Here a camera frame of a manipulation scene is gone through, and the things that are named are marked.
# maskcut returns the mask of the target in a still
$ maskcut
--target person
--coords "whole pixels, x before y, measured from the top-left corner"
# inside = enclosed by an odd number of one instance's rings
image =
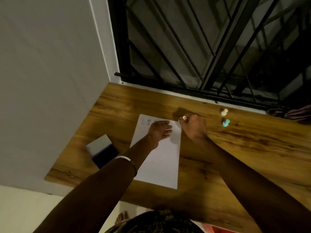
[[[262,232],[311,232],[311,212],[292,196],[216,145],[207,136],[206,121],[188,113],[180,124],[206,153],[226,185]],[[136,170],[159,141],[172,132],[169,121],[157,121],[148,134],[122,156],[89,176],[49,213],[34,233],[99,232],[132,182]],[[190,220],[169,210],[150,211],[116,224],[112,232],[202,232]]]

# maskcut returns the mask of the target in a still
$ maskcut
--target wooden tabletop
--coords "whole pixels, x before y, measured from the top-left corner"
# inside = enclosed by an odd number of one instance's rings
[[[185,110],[206,118],[208,136],[223,149],[282,187],[311,210],[311,127],[295,121],[110,83],[47,174],[47,181],[77,186],[98,169],[86,145],[107,134],[122,153],[140,114],[177,120]],[[181,136],[178,189],[133,181],[123,201],[151,209],[169,208],[193,220],[238,232],[260,232],[203,153]]]

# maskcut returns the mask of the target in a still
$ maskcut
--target bangle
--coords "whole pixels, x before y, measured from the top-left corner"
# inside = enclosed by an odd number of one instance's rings
[[[134,168],[135,176],[137,175],[137,168],[136,168],[136,165],[135,165],[135,163],[134,163],[130,158],[128,158],[128,157],[126,157],[126,156],[122,156],[122,155],[115,157],[115,159],[117,159],[117,158],[124,158],[124,159],[130,161],[131,164],[132,164],[132,166],[133,166],[133,168]]]

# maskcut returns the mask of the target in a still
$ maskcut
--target sheet of paper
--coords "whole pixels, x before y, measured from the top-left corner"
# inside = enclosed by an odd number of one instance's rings
[[[148,133],[152,123],[161,120],[165,119],[141,114],[131,147]],[[169,122],[173,127],[173,133],[169,138],[160,141],[158,147],[148,155],[134,180],[177,189],[181,127],[177,121]]]

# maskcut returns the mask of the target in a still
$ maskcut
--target person's left arm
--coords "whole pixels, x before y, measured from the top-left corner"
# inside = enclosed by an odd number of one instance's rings
[[[139,169],[160,140],[172,132],[169,121],[151,124],[148,134],[122,154]],[[135,175],[132,164],[114,159],[73,189],[49,213],[34,233],[99,232]]]

